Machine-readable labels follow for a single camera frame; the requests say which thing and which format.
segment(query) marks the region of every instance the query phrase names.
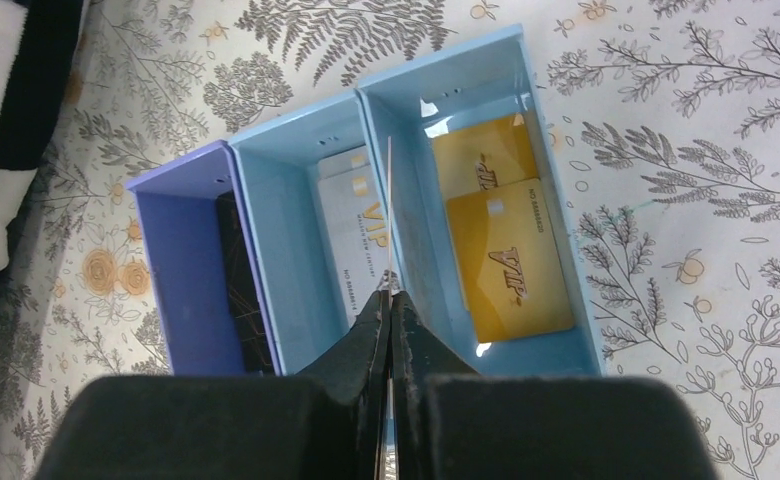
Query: thin stick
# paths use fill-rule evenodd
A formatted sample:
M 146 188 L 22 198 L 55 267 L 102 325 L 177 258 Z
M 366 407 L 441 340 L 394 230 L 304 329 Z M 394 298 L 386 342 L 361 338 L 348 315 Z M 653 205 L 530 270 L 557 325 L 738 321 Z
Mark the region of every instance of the thin stick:
M 393 137 L 387 137 L 387 290 L 393 306 Z

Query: yellow card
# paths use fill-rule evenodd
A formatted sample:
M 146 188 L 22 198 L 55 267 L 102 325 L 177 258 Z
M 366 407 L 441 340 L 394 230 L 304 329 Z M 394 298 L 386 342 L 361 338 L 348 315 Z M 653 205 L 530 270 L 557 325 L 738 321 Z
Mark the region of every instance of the yellow card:
M 510 115 L 432 140 L 443 200 L 539 177 L 525 123 L 516 118 Z
M 572 328 L 540 180 L 453 198 L 446 211 L 480 343 Z

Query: black and white striped fabric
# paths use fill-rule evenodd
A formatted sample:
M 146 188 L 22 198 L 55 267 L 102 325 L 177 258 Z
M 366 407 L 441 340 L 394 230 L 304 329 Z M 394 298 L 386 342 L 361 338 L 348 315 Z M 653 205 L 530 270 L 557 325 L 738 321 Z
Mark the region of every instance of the black and white striped fabric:
M 0 0 L 0 271 L 48 144 L 78 41 L 84 0 Z

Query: storage bin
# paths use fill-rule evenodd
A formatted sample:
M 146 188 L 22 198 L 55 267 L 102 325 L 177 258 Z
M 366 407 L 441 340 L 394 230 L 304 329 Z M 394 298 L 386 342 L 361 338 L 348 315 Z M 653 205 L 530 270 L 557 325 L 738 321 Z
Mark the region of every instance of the storage bin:
M 239 236 L 236 230 L 242 229 L 243 245 L 236 246 L 246 248 L 239 258 L 247 253 L 249 265 L 240 266 L 245 272 L 232 273 L 249 276 L 241 282 L 247 288 L 254 280 L 255 291 L 242 292 L 249 300 L 259 301 L 260 315 L 250 320 L 266 317 L 236 178 L 234 155 L 227 143 L 218 141 L 127 183 L 136 197 L 161 325 L 176 375 L 254 373 L 247 372 L 244 350 L 265 349 L 269 355 L 263 336 L 270 332 L 268 325 L 244 325 L 246 318 L 235 318 L 229 311 L 227 289 L 233 290 L 233 280 L 226 281 L 217 199 L 233 191 L 239 221 L 230 235 Z M 278 372 L 274 353 L 269 360 Z
M 584 274 L 574 258 L 578 248 L 568 235 L 573 225 L 562 212 L 559 165 L 544 140 L 530 65 L 522 28 L 514 26 L 367 77 L 358 94 L 384 190 L 387 138 L 392 137 L 393 229 L 401 279 L 430 328 L 482 373 L 598 374 L 599 333 L 590 324 L 592 309 L 584 300 L 590 297 L 579 281 Z M 464 308 L 429 135 L 511 114 L 521 114 L 517 120 L 529 131 L 576 327 L 479 345 Z
M 354 92 L 229 140 L 282 373 L 298 372 L 349 330 L 317 190 L 317 164 L 366 143 Z M 377 185 L 374 171 L 370 174 Z

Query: floral tablecloth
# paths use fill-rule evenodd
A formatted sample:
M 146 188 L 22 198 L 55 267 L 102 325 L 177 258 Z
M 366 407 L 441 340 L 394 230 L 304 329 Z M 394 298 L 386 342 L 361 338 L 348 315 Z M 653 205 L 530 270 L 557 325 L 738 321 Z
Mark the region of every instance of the floral tablecloth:
M 608 372 L 677 389 L 723 477 L 780 478 L 780 1 L 758 0 L 94 2 L 0 309 L 0 478 L 93 378 L 167 373 L 123 182 L 518 21 Z

